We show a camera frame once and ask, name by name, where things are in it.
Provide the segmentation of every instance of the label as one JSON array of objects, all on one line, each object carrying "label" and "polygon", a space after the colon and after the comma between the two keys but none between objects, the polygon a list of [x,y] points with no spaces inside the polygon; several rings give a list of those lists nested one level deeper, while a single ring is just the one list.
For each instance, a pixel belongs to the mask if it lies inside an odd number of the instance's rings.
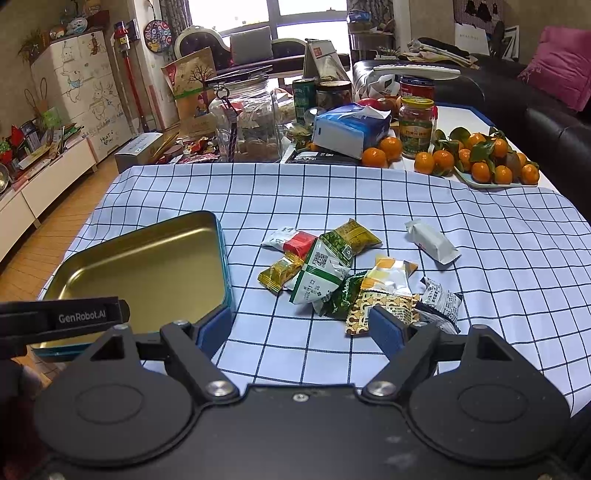
[{"label": "label", "polygon": [[422,120],[400,120],[402,153],[414,156],[429,151],[433,124]]},{"label": "label", "polygon": [[80,323],[102,323],[106,322],[106,309],[92,310],[89,312],[73,312],[69,314],[60,313],[57,317],[56,328],[71,328]]}]

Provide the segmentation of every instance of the cloth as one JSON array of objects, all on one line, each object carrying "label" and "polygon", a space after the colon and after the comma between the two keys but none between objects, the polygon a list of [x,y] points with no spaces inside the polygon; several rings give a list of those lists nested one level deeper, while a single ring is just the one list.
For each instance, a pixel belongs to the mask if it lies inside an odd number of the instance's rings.
[{"label": "cloth", "polygon": [[192,25],[189,0],[160,0],[162,19],[168,24],[174,40],[181,32]]},{"label": "cloth", "polygon": [[[237,315],[213,362],[243,391],[254,383],[354,383],[388,362],[370,337],[349,338],[343,322],[318,318],[257,282],[283,253],[261,247],[283,226],[320,235],[355,218],[383,242],[375,256],[419,265],[424,276],[464,294],[457,326],[484,323],[553,382],[572,412],[591,399],[591,229],[562,195],[547,189],[471,190],[445,178],[380,168],[300,164],[135,166],[123,172],[69,247],[66,258],[106,239],[196,210],[221,221]],[[442,268],[407,239],[421,218],[462,256]],[[441,363],[440,372],[457,363]],[[150,368],[163,371],[160,364]]]}]

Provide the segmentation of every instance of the tissue box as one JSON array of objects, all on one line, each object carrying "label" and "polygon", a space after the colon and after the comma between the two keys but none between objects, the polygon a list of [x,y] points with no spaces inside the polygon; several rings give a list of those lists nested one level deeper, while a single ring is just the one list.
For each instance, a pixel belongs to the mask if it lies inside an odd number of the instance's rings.
[{"label": "tissue box", "polygon": [[389,128],[390,112],[351,103],[315,118],[313,142],[319,147],[361,159],[365,149],[376,146],[388,135]]}]

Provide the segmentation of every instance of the red vacuum cleaner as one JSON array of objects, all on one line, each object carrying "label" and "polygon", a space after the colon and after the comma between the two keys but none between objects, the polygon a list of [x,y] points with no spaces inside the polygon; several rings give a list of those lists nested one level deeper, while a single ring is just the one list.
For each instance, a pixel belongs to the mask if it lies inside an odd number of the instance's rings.
[{"label": "red vacuum cleaner", "polygon": [[117,45],[119,46],[119,51],[125,61],[125,67],[127,68],[127,76],[129,77],[129,83],[131,84],[131,91],[134,94],[135,106],[138,109],[139,121],[142,123],[142,129],[144,132],[149,132],[150,129],[148,128],[148,124],[146,123],[146,118],[144,116],[144,111],[142,110],[142,106],[139,102],[138,91],[135,88],[135,80],[134,75],[131,72],[131,63],[129,62],[129,50],[131,49],[131,45],[129,44],[129,31],[125,25],[125,22],[117,22],[115,24],[115,40],[117,40]]}]

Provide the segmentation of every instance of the curtain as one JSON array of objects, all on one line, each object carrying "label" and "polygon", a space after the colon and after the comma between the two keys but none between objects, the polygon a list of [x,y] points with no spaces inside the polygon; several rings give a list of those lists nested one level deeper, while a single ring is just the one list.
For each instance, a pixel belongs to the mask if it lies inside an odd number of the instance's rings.
[{"label": "curtain", "polygon": [[162,19],[170,26],[173,42],[181,32],[193,23],[189,0],[160,0]]}]

